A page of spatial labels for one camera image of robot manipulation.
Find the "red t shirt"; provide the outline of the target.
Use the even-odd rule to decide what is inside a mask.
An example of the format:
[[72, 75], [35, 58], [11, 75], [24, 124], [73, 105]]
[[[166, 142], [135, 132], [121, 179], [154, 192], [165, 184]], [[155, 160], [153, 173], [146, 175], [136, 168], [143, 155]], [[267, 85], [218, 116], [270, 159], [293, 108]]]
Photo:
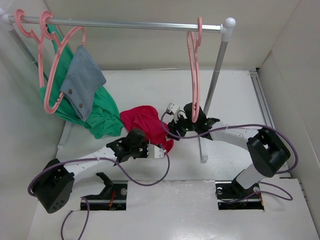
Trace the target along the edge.
[[174, 147], [174, 140], [167, 137], [159, 113], [153, 106], [142, 105], [122, 111], [120, 119], [128, 132], [133, 129], [143, 131], [151, 144], [162, 145], [167, 152]]

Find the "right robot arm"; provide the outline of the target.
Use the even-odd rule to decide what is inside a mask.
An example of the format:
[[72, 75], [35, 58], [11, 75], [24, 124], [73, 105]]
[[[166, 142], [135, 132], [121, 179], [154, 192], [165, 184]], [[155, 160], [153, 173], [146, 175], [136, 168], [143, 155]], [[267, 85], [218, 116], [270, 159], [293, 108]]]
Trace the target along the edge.
[[202, 110], [193, 122], [190, 103], [183, 110], [170, 103], [165, 114], [173, 117], [164, 129], [170, 138], [178, 141], [186, 139], [188, 132], [195, 132], [196, 138], [225, 142], [248, 151], [251, 164], [230, 183], [232, 200], [241, 200], [251, 195], [261, 180], [276, 175], [291, 157], [290, 150], [283, 142], [284, 137], [266, 125], [227, 125], [218, 118], [207, 117]]

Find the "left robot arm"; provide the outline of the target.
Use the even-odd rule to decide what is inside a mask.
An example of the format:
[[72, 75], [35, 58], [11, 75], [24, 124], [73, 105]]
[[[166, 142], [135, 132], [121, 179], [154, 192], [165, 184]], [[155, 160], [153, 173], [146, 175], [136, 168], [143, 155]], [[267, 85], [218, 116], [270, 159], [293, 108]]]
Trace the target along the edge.
[[111, 210], [113, 205], [121, 204], [123, 196], [120, 191], [122, 183], [114, 183], [104, 172], [103, 164], [121, 163], [133, 159], [155, 159], [164, 157], [164, 151], [147, 139], [139, 129], [131, 130], [127, 136], [106, 144], [107, 155], [102, 157], [82, 158], [61, 162], [51, 160], [36, 176], [28, 187], [28, 192], [36, 197], [47, 213], [53, 214], [64, 207], [73, 191], [75, 183], [92, 176], [99, 177], [94, 186], [95, 194], [85, 196], [93, 205], [106, 204]]

